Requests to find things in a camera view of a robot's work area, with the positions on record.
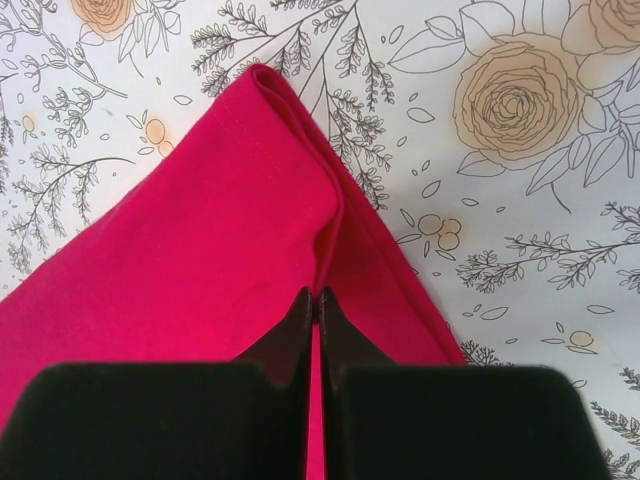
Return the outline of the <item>crimson t-shirt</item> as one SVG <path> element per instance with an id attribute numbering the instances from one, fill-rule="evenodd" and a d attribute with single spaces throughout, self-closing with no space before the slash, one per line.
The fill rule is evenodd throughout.
<path id="1" fill-rule="evenodd" d="M 287 82 L 251 67 L 122 201 L 1 304 L 1 436 L 67 363 L 219 363 L 313 300 L 306 470 L 325 471 L 320 298 L 394 362 L 464 358 L 396 240 Z"/>

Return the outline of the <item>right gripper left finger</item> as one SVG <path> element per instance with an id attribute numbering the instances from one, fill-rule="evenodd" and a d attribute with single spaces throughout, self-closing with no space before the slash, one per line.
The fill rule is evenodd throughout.
<path id="1" fill-rule="evenodd" d="M 41 371 L 1 436 L 5 479 L 301 479 L 313 300 L 231 361 Z"/>

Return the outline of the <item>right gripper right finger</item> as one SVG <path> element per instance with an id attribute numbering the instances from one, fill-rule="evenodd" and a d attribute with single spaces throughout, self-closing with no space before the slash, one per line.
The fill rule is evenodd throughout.
<path id="1" fill-rule="evenodd" d="M 320 298 L 330 479 L 607 479 L 582 401 L 544 367 L 394 362 Z"/>

